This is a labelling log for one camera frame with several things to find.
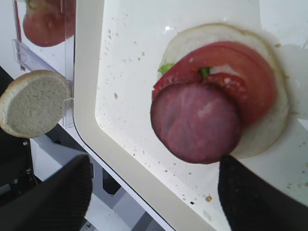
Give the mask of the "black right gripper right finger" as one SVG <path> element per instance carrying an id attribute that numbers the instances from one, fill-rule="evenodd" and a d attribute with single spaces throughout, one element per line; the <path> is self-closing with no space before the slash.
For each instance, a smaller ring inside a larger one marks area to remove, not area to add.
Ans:
<path id="1" fill-rule="evenodd" d="M 219 201 L 232 231 L 306 231 L 308 207 L 230 155 L 219 162 Z"/>

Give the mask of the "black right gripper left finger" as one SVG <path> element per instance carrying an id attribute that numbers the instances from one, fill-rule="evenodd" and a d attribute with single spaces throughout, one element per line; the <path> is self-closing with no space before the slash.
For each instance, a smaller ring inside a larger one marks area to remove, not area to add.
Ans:
<path id="1" fill-rule="evenodd" d="M 90 159 L 81 154 L 21 197 L 1 207 L 2 231 L 78 231 L 92 194 Z"/>

